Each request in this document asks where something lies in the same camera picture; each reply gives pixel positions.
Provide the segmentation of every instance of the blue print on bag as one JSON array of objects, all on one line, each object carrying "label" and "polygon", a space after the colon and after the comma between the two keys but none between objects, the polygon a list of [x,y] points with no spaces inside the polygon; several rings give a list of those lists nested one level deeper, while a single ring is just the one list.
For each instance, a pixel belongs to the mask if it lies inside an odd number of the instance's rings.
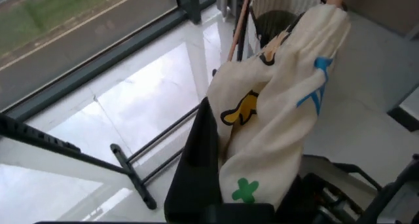
[{"label": "blue print on bag", "polygon": [[311,92],[309,95],[299,100],[297,102],[297,107],[300,106],[308,98],[312,98],[314,105],[316,106],[317,115],[320,114],[321,101],[323,100],[323,95],[325,93],[326,82],[329,80],[329,76],[327,74],[327,67],[329,67],[332,64],[332,61],[332,59],[326,57],[317,57],[316,60],[314,60],[314,67],[323,71],[323,73],[325,74],[326,81],[317,90]]}]

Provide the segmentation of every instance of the green grass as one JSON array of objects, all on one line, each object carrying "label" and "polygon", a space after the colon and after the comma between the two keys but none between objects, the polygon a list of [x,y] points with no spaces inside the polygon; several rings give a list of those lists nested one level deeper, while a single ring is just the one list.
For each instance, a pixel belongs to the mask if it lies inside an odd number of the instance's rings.
[{"label": "green grass", "polygon": [[25,0],[0,9],[0,56],[106,0]]}]

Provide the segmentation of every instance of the green clover print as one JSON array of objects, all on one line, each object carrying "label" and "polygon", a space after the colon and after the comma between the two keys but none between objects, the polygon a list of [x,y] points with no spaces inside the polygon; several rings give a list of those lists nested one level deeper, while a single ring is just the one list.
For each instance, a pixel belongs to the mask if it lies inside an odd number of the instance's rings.
[{"label": "green clover print", "polygon": [[231,196],[233,200],[242,199],[245,204],[253,204],[256,201],[253,193],[257,190],[259,182],[253,181],[249,184],[246,178],[240,178],[237,183],[238,190],[234,191]]}]

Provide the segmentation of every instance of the road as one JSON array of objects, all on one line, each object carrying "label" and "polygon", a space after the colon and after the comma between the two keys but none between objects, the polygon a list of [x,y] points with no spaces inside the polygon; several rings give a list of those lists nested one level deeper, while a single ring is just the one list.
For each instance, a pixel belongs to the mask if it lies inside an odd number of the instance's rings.
[{"label": "road", "polygon": [[0,110],[175,6],[175,0],[127,0],[17,62],[3,65]]}]

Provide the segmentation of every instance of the cream fabric bag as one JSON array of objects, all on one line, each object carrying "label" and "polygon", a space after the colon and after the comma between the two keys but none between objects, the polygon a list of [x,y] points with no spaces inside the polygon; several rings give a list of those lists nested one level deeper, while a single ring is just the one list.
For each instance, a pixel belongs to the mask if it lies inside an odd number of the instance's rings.
[{"label": "cream fabric bag", "polygon": [[318,5],[281,45],[286,33],[260,54],[220,67],[208,100],[219,135],[223,202],[278,208],[297,175],[304,139],[349,29],[343,10]]}]

